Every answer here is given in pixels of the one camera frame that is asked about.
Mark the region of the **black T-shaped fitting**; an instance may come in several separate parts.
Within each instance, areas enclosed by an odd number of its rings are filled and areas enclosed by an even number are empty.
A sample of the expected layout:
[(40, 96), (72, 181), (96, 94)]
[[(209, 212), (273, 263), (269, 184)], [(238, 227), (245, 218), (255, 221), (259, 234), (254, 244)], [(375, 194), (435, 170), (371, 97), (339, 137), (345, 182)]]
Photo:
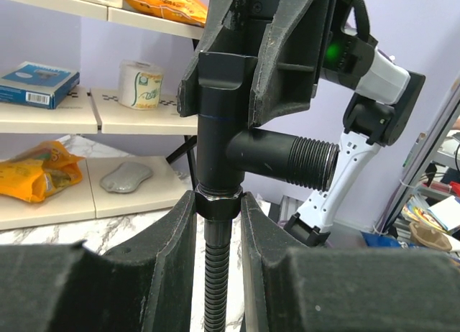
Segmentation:
[(198, 176), (209, 190), (232, 191), (246, 173), (300, 187), (331, 187), (337, 144), (248, 125), (257, 59), (202, 52), (198, 57)]

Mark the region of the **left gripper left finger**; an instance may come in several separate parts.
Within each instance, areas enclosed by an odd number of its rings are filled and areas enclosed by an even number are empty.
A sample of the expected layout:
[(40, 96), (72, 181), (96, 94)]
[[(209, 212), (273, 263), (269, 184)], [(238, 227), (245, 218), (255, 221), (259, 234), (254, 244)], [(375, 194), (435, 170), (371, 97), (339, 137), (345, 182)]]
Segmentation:
[(99, 255), (82, 242), (1, 248), (3, 331), (188, 331), (195, 195)]

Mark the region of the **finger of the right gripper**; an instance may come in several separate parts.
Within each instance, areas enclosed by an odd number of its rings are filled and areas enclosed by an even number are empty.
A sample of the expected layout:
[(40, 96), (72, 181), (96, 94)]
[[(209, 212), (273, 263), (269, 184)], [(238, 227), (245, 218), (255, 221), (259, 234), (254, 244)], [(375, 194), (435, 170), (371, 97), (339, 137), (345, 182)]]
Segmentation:
[(198, 57), (202, 52), (257, 56), (254, 0), (209, 0), (206, 25), (178, 88), (181, 117), (198, 113)]
[(315, 96), (336, 0), (279, 0), (259, 47), (248, 125), (307, 111)]

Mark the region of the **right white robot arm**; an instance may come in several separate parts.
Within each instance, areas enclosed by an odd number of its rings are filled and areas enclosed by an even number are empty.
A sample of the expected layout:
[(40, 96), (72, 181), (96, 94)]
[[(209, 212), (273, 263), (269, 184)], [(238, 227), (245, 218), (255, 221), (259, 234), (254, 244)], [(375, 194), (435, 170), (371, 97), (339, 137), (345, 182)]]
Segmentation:
[[(263, 129), (306, 111), (322, 79), (354, 93), (338, 144)], [(179, 114), (198, 118), (206, 246), (229, 245), (248, 172), (310, 188), (286, 230), (323, 244), (364, 166), (402, 134), (424, 82), (378, 49), (364, 0), (209, 0), (178, 90)]]

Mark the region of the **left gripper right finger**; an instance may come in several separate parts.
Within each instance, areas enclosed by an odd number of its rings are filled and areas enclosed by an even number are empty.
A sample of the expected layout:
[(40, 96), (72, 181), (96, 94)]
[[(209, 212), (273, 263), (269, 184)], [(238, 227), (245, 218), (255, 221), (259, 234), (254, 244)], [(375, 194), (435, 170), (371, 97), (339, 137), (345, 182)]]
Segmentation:
[(241, 200), (248, 331), (457, 331), (459, 269), (427, 249), (309, 248)]

